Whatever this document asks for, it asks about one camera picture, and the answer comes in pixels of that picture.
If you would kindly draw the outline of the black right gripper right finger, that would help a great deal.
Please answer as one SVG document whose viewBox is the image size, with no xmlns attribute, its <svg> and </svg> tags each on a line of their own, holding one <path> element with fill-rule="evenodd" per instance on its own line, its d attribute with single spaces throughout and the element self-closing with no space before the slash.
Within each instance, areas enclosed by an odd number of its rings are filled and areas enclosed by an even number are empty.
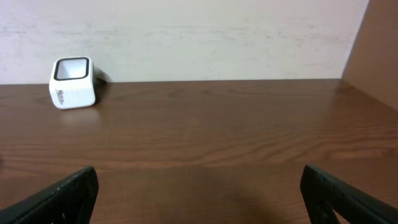
<svg viewBox="0 0 398 224">
<path fill-rule="evenodd" d="M 303 169 L 300 191 L 312 224 L 397 223 L 397 209 L 311 165 Z"/>
</svg>

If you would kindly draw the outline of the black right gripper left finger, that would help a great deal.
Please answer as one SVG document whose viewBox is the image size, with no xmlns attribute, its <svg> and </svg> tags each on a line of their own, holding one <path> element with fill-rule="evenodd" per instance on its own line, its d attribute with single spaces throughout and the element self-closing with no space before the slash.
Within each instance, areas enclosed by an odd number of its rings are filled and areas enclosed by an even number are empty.
<svg viewBox="0 0 398 224">
<path fill-rule="evenodd" d="M 99 183 L 87 166 L 1 210 L 1 223 L 89 223 Z"/>
</svg>

